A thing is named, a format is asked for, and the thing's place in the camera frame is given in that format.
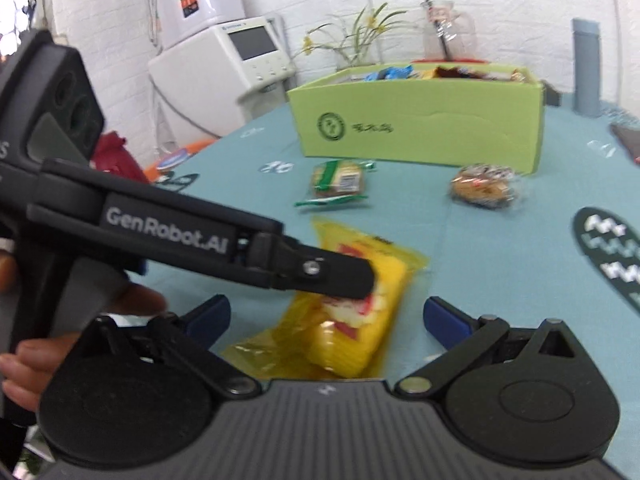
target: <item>yellow snack package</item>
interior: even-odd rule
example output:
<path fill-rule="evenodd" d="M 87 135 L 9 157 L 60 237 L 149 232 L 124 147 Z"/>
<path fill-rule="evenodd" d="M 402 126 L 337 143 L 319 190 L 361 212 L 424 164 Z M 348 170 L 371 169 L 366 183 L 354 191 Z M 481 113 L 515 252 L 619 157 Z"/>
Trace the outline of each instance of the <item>yellow snack package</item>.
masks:
<path fill-rule="evenodd" d="M 376 285 L 365 300 L 299 292 L 279 324 L 232 345 L 223 357 L 256 378 L 331 379 L 377 375 L 380 349 L 412 275 L 428 259 L 417 251 L 315 218 L 321 247 L 370 261 Z"/>

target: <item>snack wrapper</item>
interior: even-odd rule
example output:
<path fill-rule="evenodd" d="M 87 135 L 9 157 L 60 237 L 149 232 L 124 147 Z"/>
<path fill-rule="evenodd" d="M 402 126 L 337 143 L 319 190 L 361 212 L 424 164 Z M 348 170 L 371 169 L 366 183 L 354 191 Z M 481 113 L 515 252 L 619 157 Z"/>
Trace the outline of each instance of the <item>snack wrapper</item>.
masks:
<path fill-rule="evenodd" d="M 323 249 L 370 261 L 376 285 L 365 300 L 299 292 L 279 324 L 222 356 L 260 379 L 335 379 L 379 375 L 402 295 L 428 258 L 336 222 L 314 219 Z"/>
<path fill-rule="evenodd" d="M 511 168 L 475 164 L 462 168 L 452 179 L 450 195 L 463 202 L 499 209 L 511 206 L 522 193 L 518 175 Z"/>
<path fill-rule="evenodd" d="M 373 72 L 364 78 L 364 81 L 380 81 L 391 79 L 408 79 L 414 73 L 414 67 L 411 65 L 399 68 L 397 66 L 391 66 L 384 68 L 379 72 Z"/>
<path fill-rule="evenodd" d="M 314 168 L 310 195 L 297 206 L 332 205 L 364 200 L 365 173 L 376 169 L 375 162 L 330 160 Z"/>

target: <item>teal tablecloth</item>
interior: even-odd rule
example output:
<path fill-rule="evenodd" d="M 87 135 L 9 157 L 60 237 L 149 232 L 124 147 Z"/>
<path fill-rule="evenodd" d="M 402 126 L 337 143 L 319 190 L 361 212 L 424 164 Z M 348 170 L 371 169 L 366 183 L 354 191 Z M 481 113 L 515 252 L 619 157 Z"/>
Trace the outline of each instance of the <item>teal tablecloth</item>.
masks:
<path fill-rule="evenodd" d="M 545 317 L 559 317 L 620 402 L 622 419 L 607 459 L 640 480 L 640 316 L 578 252 L 571 232 L 573 216 L 588 205 L 640 228 L 640 169 L 621 148 L 610 152 L 616 142 L 604 118 L 548 108 L 545 124 L 540 169 L 524 179 L 525 198 L 513 210 L 452 203 L 447 187 L 455 168 L 380 162 L 369 175 L 366 204 L 321 211 L 431 257 L 429 270 L 415 279 L 402 303 L 386 359 L 390 381 L 442 351 L 422 325 L 429 295 L 471 316 L 497 314 L 512 326 L 536 327 Z M 287 173 L 259 171 L 275 160 L 294 166 Z M 310 217 L 318 209 L 293 204 L 305 196 L 318 162 L 303 157 L 289 108 L 283 107 L 207 148 L 176 175 L 200 174 L 187 194 L 278 219 L 289 235 L 315 244 Z M 178 314 L 213 294 L 226 294 L 231 328 L 214 350 L 276 324 L 292 297 L 159 264 L 151 264 L 140 281 L 165 294 Z"/>

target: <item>hand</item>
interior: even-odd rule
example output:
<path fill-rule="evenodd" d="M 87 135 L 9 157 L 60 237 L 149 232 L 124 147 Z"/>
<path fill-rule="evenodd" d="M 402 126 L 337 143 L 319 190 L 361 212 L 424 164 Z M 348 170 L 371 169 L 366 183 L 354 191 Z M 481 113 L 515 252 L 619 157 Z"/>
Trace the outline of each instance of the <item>hand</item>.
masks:
<path fill-rule="evenodd" d="M 14 286 L 17 274 L 15 260 L 0 251 L 0 293 Z M 166 308 L 164 297 L 141 285 L 129 288 L 111 305 L 112 314 L 154 316 Z M 44 391 L 79 333 L 66 334 L 50 339 L 22 341 L 14 354 L 0 354 L 0 371 L 5 377 L 2 390 L 19 406 L 35 412 Z"/>

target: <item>gray bottle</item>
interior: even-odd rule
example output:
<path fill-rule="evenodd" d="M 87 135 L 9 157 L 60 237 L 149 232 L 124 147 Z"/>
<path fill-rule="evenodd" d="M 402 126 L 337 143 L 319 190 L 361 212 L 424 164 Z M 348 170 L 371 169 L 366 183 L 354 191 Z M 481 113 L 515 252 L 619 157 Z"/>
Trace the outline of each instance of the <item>gray bottle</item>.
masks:
<path fill-rule="evenodd" d="M 600 24 L 574 18 L 574 111 L 599 117 L 600 107 Z"/>

